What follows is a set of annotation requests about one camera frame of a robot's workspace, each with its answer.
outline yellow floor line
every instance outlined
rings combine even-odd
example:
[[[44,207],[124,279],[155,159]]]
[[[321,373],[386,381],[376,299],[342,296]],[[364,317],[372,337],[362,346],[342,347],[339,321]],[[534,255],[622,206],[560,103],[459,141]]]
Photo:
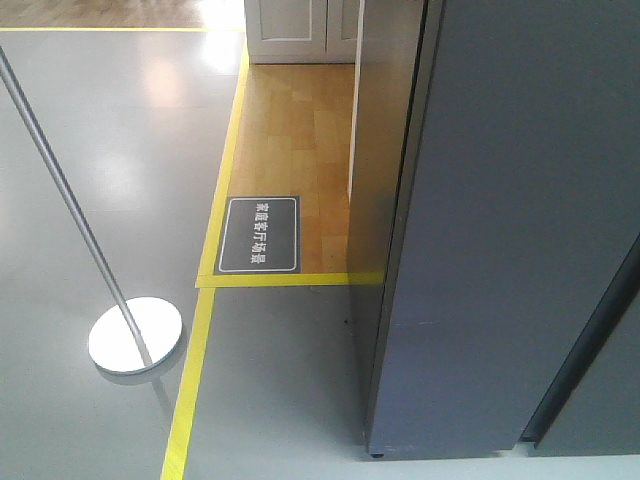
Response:
[[[245,46],[242,53],[238,84],[233,99],[231,119],[229,121],[229,128],[227,129],[227,138],[222,155],[222,163],[220,165],[220,173],[218,175],[201,263],[204,263],[205,259],[209,259],[210,255],[215,256],[217,251],[218,233],[222,227],[221,213],[224,213],[224,205],[229,190],[231,166],[235,153],[236,139],[238,138],[240,113],[242,111],[248,69],[249,56]],[[214,260],[215,259],[210,260],[212,270]],[[171,432],[169,433],[169,440],[167,441],[162,476],[160,477],[161,480],[182,480],[184,478],[189,453],[189,441],[193,428],[193,418],[198,398],[198,387],[200,386],[202,365],[207,348],[207,339],[209,338],[209,326],[213,315],[214,296],[215,288],[201,289],[198,292],[198,303],[196,305],[193,330],[187,349],[187,359],[182,372],[178,400],[176,401],[176,408],[173,413]]]
[[[243,32],[240,27],[0,27],[0,32]]]
[[[218,287],[261,287],[261,286],[297,286],[297,285],[346,285],[349,278],[346,273],[311,274],[256,274],[256,275],[214,275],[214,262],[218,253],[220,232],[224,219],[224,210],[229,192],[233,159],[240,128],[240,115],[244,103],[247,85],[249,57],[245,49],[238,76],[233,107],[222,162],[211,208],[209,226],[198,269],[196,286],[200,289],[196,306],[191,340],[187,349],[187,358],[182,373],[178,399],[173,415],[171,432],[167,441],[167,450],[162,468],[161,480],[183,480],[189,442],[193,428],[198,388],[209,338],[209,328],[213,316],[213,303]]]
[[[199,288],[214,287],[291,287],[298,285],[348,285],[346,273],[286,273],[256,275],[203,275]]]
[[[198,292],[198,303],[187,349],[178,399],[173,413],[171,432],[162,466],[161,480],[182,480],[187,466],[191,430],[196,412],[198,388],[213,316],[215,288]]]
[[[245,46],[240,65],[240,74],[238,76],[238,86],[236,87],[236,95],[233,99],[233,107],[231,109],[229,128],[227,129],[224,153],[222,155],[222,162],[220,163],[220,171],[218,173],[218,184],[213,196],[213,205],[211,206],[209,227],[207,228],[207,235],[204,240],[204,249],[202,251],[202,258],[200,259],[200,267],[198,268],[198,277],[211,275],[213,273],[214,262],[216,261],[216,255],[218,253],[220,231],[222,230],[224,210],[227,203],[229,184],[231,183],[233,158],[236,153],[238,131],[240,130],[240,116],[242,114],[242,105],[244,104],[244,96],[247,88],[248,71],[249,54],[247,53]]]

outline gray cabinet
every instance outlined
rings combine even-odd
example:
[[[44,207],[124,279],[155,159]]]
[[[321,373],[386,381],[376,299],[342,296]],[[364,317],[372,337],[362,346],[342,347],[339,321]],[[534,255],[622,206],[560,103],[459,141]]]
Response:
[[[640,232],[640,3],[419,4],[364,12],[349,267],[367,448],[491,456],[615,302]],[[637,312],[541,452],[638,453]]]

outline wooden floor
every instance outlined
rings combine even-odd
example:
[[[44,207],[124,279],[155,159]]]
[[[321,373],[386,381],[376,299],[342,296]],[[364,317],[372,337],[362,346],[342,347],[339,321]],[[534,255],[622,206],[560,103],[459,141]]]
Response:
[[[252,65],[229,195],[299,195],[302,272],[346,271],[353,65]]]
[[[0,27],[203,28],[208,16],[219,20],[233,2],[238,0],[0,0]]]

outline white cabinet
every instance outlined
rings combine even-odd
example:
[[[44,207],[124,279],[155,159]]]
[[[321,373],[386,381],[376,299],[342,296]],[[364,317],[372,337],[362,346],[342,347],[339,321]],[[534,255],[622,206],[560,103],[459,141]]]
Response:
[[[359,0],[245,0],[252,63],[355,61]]]

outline black sign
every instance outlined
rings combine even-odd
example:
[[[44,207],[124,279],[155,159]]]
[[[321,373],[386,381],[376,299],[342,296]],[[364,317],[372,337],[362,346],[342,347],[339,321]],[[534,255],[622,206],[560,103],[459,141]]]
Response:
[[[299,197],[230,197],[216,273],[298,272]]]

